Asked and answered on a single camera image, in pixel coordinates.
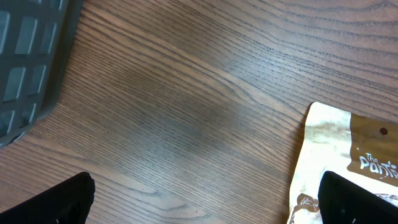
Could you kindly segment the brown snack pouch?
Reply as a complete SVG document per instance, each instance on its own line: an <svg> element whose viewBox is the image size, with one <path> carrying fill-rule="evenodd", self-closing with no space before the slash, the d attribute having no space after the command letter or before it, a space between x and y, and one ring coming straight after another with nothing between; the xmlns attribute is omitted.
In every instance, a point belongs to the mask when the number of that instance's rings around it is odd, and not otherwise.
<svg viewBox="0 0 398 224"><path fill-rule="evenodd" d="M332 171L397 205L397 124L314 102L289 192L289 223L321 223L318 191Z"/></svg>

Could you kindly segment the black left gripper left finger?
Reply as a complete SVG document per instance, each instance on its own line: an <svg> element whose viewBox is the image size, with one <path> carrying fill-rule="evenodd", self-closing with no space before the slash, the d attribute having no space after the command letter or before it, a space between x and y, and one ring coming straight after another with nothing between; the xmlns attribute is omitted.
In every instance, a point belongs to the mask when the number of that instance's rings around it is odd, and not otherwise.
<svg viewBox="0 0 398 224"><path fill-rule="evenodd" d="M59 223L85 224L94 202L95 181L87 172L1 213L1 224Z"/></svg>

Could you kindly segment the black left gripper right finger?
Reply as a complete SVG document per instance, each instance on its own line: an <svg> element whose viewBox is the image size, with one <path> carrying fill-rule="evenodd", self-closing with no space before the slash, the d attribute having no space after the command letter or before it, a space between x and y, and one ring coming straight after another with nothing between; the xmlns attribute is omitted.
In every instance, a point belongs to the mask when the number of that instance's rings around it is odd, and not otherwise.
<svg viewBox="0 0 398 224"><path fill-rule="evenodd" d="M323 224L397 224L397 207L364 188L326 171L318 200Z"/></svg>

